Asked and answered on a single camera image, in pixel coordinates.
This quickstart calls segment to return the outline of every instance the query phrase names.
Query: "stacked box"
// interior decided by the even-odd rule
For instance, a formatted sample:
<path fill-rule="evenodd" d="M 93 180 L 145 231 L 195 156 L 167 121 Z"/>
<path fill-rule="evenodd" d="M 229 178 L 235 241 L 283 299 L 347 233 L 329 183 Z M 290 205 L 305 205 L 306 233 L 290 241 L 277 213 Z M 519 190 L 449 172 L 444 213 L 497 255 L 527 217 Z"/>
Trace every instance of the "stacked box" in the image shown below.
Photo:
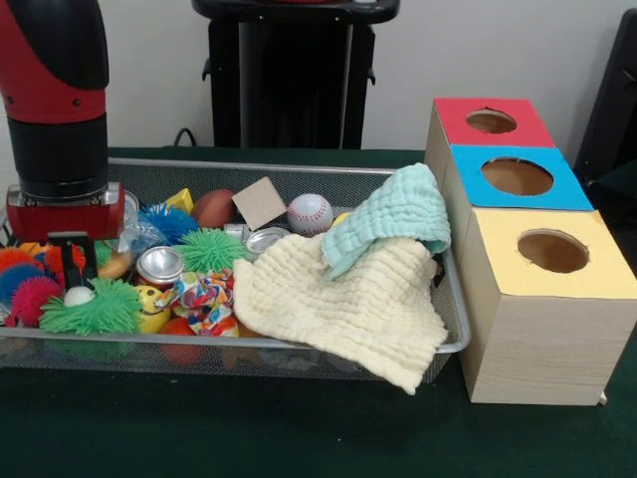
<path fill-rule="evenodd" d="M 475 402 L 597 403 L 637 280 L 526 100 L 438 99 L 427 140 L 474 336 Z"/>

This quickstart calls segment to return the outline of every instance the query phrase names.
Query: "small white ball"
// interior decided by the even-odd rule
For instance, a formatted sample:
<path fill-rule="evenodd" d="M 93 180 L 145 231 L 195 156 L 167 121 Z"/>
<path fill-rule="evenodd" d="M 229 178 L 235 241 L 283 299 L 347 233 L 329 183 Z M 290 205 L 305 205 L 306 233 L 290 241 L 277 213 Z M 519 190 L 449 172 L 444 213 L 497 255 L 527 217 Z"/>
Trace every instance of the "small white ball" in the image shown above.
<path fill-rule="evenodd" d="M 75 307 L 90 302 L 95 296 L 94 292 L 88 287 L 77 286 L 72 287 L 64 296 L 64 305 L 66 307 Z"/>
<path fill-rule="evenodd" d="M 329 229 L 334 212 L 320 194 L 302 194 L 288 206 L 288 224 L 292 232 L 312 237 Z"/>

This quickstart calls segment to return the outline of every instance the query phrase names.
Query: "metal basket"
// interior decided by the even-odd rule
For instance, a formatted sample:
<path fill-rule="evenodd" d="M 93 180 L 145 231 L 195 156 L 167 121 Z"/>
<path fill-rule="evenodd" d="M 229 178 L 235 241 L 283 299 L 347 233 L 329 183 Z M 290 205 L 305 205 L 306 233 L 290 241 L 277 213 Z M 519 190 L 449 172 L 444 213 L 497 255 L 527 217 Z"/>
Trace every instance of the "metal basket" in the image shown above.
<path fill-rule="evenodd" d="M 269 176 L 284 201 L 315 192 L 336 205 L 355 207 L 392 169 L 312 167 L 200 161 L 112 159 L 110 180 L 119 181 L 145 204 L 163 201 L 188 186 L 193 197 L 221 187 L 241 190 Z M 7 227 L 6 220 L 0 224 Z M 0 242 L 11 242 L 10 231 Z M 469 342 L 470 330 L 453 255 L 442 254 L 442 272 L 432 301 L 449 336 L 423 376 L 431 382 L 450 354 Z M 234 374 L 331 379 L 375 379 L 351 361 L 274 339 L 232 339 L 107 334 L 78 337 L 38 329 L 0 328 L 0 366 L 162 373 Z"/>

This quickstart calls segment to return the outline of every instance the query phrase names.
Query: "mint green towel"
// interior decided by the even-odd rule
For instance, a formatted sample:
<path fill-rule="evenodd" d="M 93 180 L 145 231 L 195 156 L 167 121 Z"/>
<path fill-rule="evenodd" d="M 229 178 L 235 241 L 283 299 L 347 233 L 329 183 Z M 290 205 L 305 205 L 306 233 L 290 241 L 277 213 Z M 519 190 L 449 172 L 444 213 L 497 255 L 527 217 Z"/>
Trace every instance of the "mint green towel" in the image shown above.
<path fill-rule="evenodd" d="M 398 169 L 325 233 L 322 252 L 329 264 L 325 277 L 331 280 L 347 272 L 376 239 L 400 236 L 424 241 L 431 254 L 451 244 L 445 202 L 424 164 Z"/>

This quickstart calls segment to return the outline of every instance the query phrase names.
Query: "red spiky ball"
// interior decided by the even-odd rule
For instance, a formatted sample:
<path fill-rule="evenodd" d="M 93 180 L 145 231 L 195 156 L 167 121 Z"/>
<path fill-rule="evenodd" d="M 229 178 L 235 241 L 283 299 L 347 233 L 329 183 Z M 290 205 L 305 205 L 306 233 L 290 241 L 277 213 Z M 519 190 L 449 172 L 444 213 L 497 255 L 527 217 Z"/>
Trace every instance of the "red spiky ball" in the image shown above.
<path fill-rule="evenodd" d="M 17 266 L 19 264 L 32 264 L 42 269 L 42 264 L 36 261 L 25 251 L 21 251 L 15 247 L 0 249 L 0 274 L 10 267 Z"/>
<path fill-rule="evenodd" d="M 80 271 L 82 271 L 87 265 L 87 259 L 84 257 L 84 252 L 80 246 L 73 246 L 73 262 L 76 266 L 78 266 L 78 268 L 80 268 Z M 62 264 L 62 248 L 52 247 L 49 249 L 45 257 L 45 263 L 51 272 L 55 274 L 63 274 L 64 265 Z"/>
<path fill-rule="evenodd" d="M 12 325 L 22 322 L 26 327 L 38 327 L 40 310 L 52 297 L 61 297 L 64 287 L 49 277 L 34 277 L 23 282 L 11 299 Z"/>

